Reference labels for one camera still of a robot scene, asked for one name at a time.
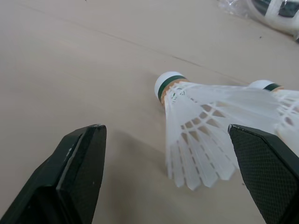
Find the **shuttlecock cork base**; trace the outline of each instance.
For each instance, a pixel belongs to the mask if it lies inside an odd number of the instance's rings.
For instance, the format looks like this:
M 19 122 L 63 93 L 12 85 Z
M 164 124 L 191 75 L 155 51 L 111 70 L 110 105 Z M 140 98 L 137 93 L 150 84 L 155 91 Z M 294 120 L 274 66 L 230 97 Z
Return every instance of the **shuttlecock cork base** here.
M 260 90 L 268 90 L 270 92 L 284 89 L 283 86 L 280 86 L 270 80 L 257 80 L 250 83 L 248 87 Z
M 168 71 L 162 74 L 156 81 L 155 84 L 155 94 L 156 97 L 159 99 L 162 105 L 164 105 L 164 97 L 169 90 L 175 83 L 179 82 L 189 82 L 182 74 L 176 71 Z

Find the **white cork tip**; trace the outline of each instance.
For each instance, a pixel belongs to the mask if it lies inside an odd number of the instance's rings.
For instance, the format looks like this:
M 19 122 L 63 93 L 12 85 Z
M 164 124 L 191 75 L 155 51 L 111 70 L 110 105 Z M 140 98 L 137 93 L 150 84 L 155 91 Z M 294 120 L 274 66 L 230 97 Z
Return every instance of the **white cork tip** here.
M 273 83 L 274 82 L 272 82 L 270 80 L 257 80 L 257 81 L 250 83 L 248 85 L 248 87 L 262 90 L 262 89 L 266 88 L 268 85 L 273 84 Z
M 158 98 L 158 92 L 160 89 L 160 86 L 170 77 L 173 76 L 183 76 L 181 73 L 177 72 L 177 71 L 168 71 L 166 73 L 163 73 L 162 75 L 159 76 L 159 78 L 156 81 L 155 84 L 155 95 Z

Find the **plastic bag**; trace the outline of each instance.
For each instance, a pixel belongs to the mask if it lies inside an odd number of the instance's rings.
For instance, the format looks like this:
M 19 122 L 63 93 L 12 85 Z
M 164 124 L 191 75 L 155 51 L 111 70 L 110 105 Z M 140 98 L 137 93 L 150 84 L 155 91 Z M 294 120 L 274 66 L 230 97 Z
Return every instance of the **plastic bag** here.
M 299 43 L 299 0 L 219 0 L 219 6 L 291 34 Z

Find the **wooden floor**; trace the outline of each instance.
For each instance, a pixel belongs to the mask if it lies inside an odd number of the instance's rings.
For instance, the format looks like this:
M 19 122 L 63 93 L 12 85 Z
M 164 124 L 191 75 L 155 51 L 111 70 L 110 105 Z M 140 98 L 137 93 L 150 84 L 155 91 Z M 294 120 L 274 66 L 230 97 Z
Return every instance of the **wooden floor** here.
M 169 70 L 297 89 L 299 46 L 203 0 L 0 1 L 0 216 L 67 133 L 107 126 L 94 224 L 263 224 L 242 177 L 178 189 L 164 167 Z

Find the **shuttlecock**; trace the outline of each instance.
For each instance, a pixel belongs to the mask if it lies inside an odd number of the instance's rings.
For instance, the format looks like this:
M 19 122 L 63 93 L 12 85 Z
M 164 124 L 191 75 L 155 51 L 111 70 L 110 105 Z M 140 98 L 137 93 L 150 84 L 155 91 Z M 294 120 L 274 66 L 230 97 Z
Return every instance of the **shuttlecock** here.
M 299 91 L 285 90 L 270 80 L 258 80 L 249 87 L 271 91 L 278 100 L 280 121 L 274 134 L 299 156 Z
M 166 166 L 178 187 L 194 190 L 229 180 L 238 161 L 229 124 L 273 132 L 278 103 L 266 91 L 190 83 L 178 72 L 162 74 L 155 94 L 166 114 Z

